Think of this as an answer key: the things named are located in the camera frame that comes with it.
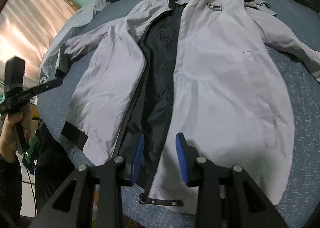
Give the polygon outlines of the person's left hand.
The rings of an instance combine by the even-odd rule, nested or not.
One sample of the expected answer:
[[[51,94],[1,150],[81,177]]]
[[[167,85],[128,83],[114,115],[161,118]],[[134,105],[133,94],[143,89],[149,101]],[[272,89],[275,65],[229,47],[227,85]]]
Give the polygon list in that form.
[[[31,114],[29,112],[26,114],[18,112],[5,116],[1,132],[1,157],[9,163],[16,161],[17,145],[14,128],[19,122],[22,123],[25,138],[31,137],[33,132],[31,130]]]

